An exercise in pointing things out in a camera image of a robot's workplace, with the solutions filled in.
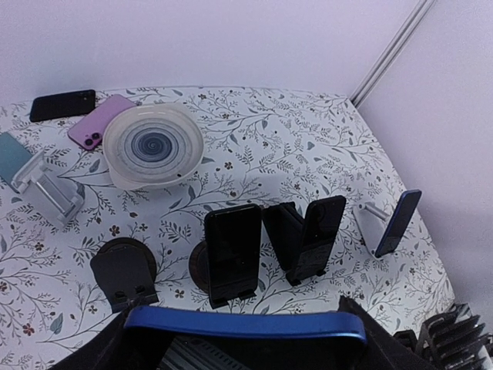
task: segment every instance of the smartphone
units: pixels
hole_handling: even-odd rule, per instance
[[[82,116],[96,107],[96,91],[83,90],[40,96],[32,102],[29,119],[41,122],[71,116]]]
[[[10,133],[0,134],[0,177],[12,187],[14,175],[32,158],[32,154]]]
[[[421,190],[404,191],[395,207],[394,214],[381,238],[375,257],[380,258],[396,250],[421,198]]]
[[[254,295],[258,285],[262,210],[256,204],[214,210],[204,221],[213,308]]]
[[[102,135],[113,118],[134,106],[136,106],[135,103],[121,95],[110,96],[90,114],[72,126],[67,134],[81,148],[93,150],[102,142]]]
[[[287,274],[288,281],[301,281],[324,273],[345,207],[346,198],[341,195],[315,200],[308,205],[300,250]]]

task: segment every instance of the purple smartphone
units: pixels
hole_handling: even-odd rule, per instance
[[[102,135],[113,118],[136,104],[121,95],[110,96],[103,104],[72,126],[69,138],[85,150],[93,150],[102,142]]]

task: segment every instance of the blue plastic strip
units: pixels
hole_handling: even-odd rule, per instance
[[[304,339],[350,337],[366,344],[360,318],[346,312],[323,314],[220,314],[139,306],[125,328],[228,338]]]

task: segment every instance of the white floral surface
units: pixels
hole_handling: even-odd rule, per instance
[[[337,309],[346,294],[388,331],[414,329],[454,300],[448,277],[418,214],[397,253],[376,261],[361,244],[351,208],[373,200],[388,213],[401,179],[349,99],[324,93],[250,88],[139,88],[138,103],[182,103],[200,125],[206,155],[180,186],[116,189],[101,147],[79,149],[66,136],[79,117],[30,123],[31,103],[0,108],[0,132],[33,153],[45,150],[53,175],[86,203],[65,230],[0,184],[0,370],[47,368],[80,348],[111,318],[89,260],[114,237],[134,237],[158,262],[159,305],[211,310],[192,282],[188,257],[203,237],[207,212],[252,202],[312,200],[342,194],[347,208],[327,274],[292,288],[265,231],[257,296],[221,311],[300,314]]]

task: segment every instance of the table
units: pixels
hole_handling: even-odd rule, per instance
[[[159,305],[210,311],[192,282],[188,257],[203,218],[218,208],[344,195],[347,208],[327,273],[293,288],[263,230],[257,296],[220,311],[261,315],[337,309],[355,298],[389,332],[413,329],[449,308],[454,292],[423,220],[415,213],[397,252],[377,261],[362,245],[352,206],[372,200],[388,213],[400,177],[345,96],[243,87],[159,87],[101,91],[137,103],[182,103],[198,122],[206,154],[179,186],[122,191],[109,179],[101,147],[79,149],[66,136],[80,117],[29,122],[31,102],[0,108],[0,132],[32,152],[45,150],[53,173],[86,199],[65,230],[0,185],[0,369],[42,369],[80,348],[111,319],[89,260],[114,237],[134,237],[158,263]]]

